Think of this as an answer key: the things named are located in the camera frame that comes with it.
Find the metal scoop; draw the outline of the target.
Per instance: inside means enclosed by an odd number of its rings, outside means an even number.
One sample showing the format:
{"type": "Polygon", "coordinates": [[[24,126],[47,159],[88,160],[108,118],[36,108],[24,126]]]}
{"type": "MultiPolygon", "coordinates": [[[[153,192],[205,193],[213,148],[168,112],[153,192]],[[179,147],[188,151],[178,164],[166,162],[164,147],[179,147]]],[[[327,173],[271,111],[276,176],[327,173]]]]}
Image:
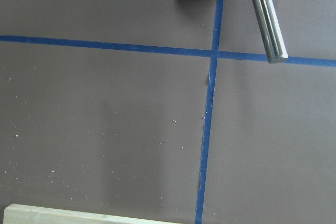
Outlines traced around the metal scoop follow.
{"type": "Polygon", "coordinates": [[[267,60],[279,63],[288,59],[288,54],[273,0],[252,0],[267,60]]]}

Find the wooden cutting board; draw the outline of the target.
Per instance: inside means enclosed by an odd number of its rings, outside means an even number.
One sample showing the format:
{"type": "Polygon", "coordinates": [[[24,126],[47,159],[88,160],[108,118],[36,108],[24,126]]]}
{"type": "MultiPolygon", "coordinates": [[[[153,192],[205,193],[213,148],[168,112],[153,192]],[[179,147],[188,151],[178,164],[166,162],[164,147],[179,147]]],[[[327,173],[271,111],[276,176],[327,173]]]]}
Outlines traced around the wooden cutting board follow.
{"type": "Polygon", "coordinates": [[[10,204],[3,209],[2,223],[194,223],[195,218],[125,216],[70,209],[10,204]]]}

